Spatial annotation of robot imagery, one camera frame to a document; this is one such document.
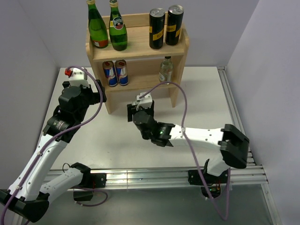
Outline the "green bottle front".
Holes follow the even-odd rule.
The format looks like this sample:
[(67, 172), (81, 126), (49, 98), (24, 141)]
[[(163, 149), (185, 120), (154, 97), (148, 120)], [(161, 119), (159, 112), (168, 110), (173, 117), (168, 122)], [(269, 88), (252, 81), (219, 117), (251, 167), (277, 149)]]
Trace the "green bottle front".
[(95, 47), (100, 49), (106, 48), (108, 46), (108, 34), (103, 18), (94, 0), (87, 0), (86, 2), (88, 5), (88, 29), (90, 39)]

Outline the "black yellow Schweppes can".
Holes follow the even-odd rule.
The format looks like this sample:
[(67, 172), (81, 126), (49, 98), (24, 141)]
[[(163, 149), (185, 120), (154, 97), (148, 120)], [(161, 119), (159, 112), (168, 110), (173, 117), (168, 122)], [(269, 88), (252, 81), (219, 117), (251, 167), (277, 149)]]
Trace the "black yellow Schweppes can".
[(167, 45), (174, 46), (179, 42), (184, 8), (181, 5), (172, 5), (168, 9), (166, 37)]

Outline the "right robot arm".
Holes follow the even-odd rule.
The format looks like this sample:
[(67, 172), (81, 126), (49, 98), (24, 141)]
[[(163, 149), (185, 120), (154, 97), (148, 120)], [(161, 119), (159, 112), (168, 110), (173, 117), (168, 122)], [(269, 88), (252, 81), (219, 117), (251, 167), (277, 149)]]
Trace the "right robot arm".
[(247, 166), (249, 139), (234, 125), (223, 128), (183, 128), (154, 119), (154, 101), (127, 105), (127, 120), (133, 122), (144, 140), (160, 147), (195, 146), (215, 151), (214, 158), (205, 162), (203, 178), (214, 182), (228, 168), (244, 169)]

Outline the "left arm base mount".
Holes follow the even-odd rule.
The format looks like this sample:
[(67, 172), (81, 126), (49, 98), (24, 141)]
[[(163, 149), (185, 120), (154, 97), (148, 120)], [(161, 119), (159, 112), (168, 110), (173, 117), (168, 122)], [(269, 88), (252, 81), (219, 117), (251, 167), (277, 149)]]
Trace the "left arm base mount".
[[(106, 173), (91, 173), (89, 180), (85, 184), (79, 184), (75, 186), (75, 189), (78, 188), (104, 188), (106, 184)], [(74, 191), (73, 199), (77, 202), (89, 202), (94, 196), (92, 191)]]

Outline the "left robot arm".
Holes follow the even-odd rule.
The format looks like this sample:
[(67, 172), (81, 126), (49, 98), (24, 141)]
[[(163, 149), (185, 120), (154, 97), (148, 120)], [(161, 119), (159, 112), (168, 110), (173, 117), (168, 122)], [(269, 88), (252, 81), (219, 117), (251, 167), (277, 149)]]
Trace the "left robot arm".
[(95, 85), (97, 91), (93, 92), (84, 79), (63, 83), (59, 105), (47, 121), (34, 154), (15, 182), (8, 189), (0, 191), (0, 202), (6, 210), (35, 223), (65, 191), (90, 185), (91, 169), (81, 163), (74, 163), (59, 177), (46, 184), (43, 182), (56, 158), (85, 124), (83, 119), (89, 106), (106, 102), (101, 82), (96, 80)]

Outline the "green bottle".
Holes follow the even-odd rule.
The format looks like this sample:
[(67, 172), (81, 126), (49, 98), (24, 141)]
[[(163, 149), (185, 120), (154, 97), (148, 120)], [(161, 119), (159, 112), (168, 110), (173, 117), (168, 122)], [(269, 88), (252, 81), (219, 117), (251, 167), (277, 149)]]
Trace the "green bottle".
[(108, 34), (103, 18), (94, 0), (87, 0), (86, 2), (88, 5), (88, 29), (90, 39), (95, 47), (100, 49), (106, 48), (108, 46)]
[(123, 51), (128, 45), (128, 34), (123, 18), (119, 12), (117, 0), (109, 1), (111, 7), (109, 35), (114, 50)]

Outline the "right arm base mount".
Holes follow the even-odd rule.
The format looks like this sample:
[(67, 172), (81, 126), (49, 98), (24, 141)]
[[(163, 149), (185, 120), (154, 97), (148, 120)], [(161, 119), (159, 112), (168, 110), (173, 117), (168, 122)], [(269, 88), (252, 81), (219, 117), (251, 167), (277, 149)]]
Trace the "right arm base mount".
[[(208, 189), (212, 195), (213, 198), (218, 198), (222, 194), (222, 188), (221, 184), (226, 184), (228, 180), (228, 171), (224, 171), (221, 173), (220, 176), (216, 177), (213, 175), (210, 175), (208, 173), (205, 173), (203, 170), (201, 170), (203, 173), (204, 180), (207, 183)], [(204, 183), (199, 175), (199, 172), (197, 170), (188, 170), (188, 182), (190, 185), (200, 186), (201, 187), (201, 193), (205, 198), (209, 198), (209, 194), (206, 191), (204, 187)]]

